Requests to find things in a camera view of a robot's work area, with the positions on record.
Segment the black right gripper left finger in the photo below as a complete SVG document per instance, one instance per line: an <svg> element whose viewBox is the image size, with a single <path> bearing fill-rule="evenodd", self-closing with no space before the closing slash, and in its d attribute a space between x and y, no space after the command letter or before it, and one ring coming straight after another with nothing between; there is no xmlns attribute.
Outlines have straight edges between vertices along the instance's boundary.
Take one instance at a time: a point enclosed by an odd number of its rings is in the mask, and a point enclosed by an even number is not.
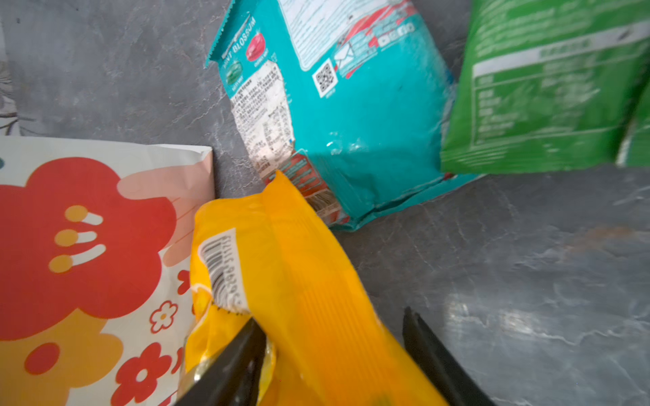
<svg viewBox="0 0 650 406"><path fill-rule="evenodd" d="M218 357L181 380L176 404L256 405L266 344L262 328L247 321Z"/></svg>

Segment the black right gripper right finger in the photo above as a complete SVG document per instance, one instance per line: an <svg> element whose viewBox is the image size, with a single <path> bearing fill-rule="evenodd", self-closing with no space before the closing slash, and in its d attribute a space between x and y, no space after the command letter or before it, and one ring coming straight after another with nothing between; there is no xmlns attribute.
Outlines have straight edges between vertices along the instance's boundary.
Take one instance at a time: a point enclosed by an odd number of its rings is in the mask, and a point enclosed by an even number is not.
<svg viewBox="0 0 650 406"><path fill-rule="evenodd" d="M406 307L402 337L407 353L453 406L495 406L421 316Z"/></svg>

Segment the orange yellow snack bag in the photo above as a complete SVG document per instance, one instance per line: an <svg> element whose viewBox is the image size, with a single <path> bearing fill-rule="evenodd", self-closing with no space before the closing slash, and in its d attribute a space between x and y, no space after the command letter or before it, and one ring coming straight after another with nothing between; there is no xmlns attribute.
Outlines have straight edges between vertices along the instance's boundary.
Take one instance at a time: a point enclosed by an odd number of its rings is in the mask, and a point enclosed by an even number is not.
<svg viewBox="0 0 650 406"><path fill-rule="evenodd" d="M445 403L283 174L260 194L199 209L190 281L196 324L186 338L186 371L220 355L255 321L274 348L263 405Z"/></svg>

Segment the white floral paper bag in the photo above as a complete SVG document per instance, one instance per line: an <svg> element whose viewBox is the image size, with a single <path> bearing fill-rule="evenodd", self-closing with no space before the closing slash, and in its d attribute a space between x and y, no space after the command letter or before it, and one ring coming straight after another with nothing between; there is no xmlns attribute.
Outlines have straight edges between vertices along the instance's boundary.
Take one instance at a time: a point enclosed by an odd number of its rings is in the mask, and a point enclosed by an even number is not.
<svg viewBox="0 0 650 406"><path fill-rule="evenodd" d="M171 405L207 146L1 140L1 402Z"/></svg>

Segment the teal snack bag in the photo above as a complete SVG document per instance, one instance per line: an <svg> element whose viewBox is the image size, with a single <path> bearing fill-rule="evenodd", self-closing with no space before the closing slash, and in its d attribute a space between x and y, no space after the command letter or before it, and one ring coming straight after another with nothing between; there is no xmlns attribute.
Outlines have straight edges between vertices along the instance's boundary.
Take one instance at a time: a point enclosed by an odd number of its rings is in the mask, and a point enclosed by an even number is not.
<svg viewBox="0 0 650 406"><path fill-rule="evenodd" d="M455 81L410 1L233 1L208 56L259 177L333 228L446 195Z"/></svg>

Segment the green snack bag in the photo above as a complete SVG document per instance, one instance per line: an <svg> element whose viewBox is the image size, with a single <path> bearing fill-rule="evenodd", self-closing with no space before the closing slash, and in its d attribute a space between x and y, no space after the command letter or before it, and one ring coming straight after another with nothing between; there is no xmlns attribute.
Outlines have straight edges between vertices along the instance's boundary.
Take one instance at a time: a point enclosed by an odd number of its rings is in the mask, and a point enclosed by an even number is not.
<svg viewBox="0 0 650 406"><path fill-rule="evenodd" d="M649 76L646 1L475 1L441 167L614 162Z"/></svg>

